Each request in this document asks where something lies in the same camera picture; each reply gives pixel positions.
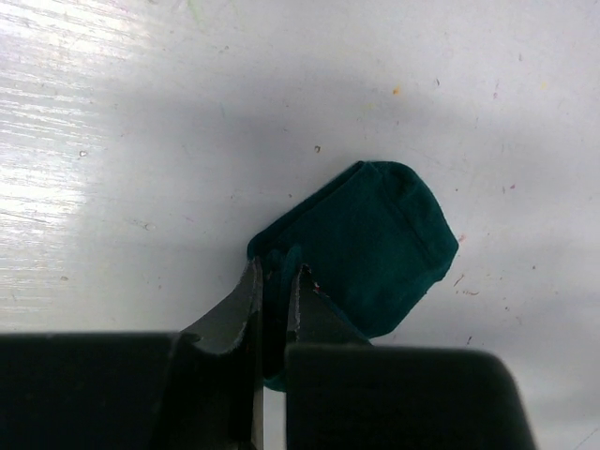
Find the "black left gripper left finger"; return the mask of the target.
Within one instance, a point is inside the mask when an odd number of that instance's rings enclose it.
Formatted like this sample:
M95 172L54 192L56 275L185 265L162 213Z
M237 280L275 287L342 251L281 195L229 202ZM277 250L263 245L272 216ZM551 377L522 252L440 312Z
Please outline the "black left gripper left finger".
M5 449L263 447L263 274L180 332L1 336Z

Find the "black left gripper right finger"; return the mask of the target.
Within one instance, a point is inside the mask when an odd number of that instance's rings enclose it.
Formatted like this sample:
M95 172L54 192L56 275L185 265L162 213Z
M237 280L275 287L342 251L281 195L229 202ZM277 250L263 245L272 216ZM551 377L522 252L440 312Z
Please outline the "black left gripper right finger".
M532 449L517 385L474 350L374 346L307 268L292 284L285 355L291 449Z

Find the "dark green reindeer sock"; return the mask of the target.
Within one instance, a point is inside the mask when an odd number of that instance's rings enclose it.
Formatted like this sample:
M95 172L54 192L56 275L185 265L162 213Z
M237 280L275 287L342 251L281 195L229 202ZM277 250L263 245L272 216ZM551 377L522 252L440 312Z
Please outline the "dark green reindeer sock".
M362 337L393 331L447 274L458 252L443 210L410 167L358 161L255 235L263 275L263 382L285 386L292 281L302 266Z

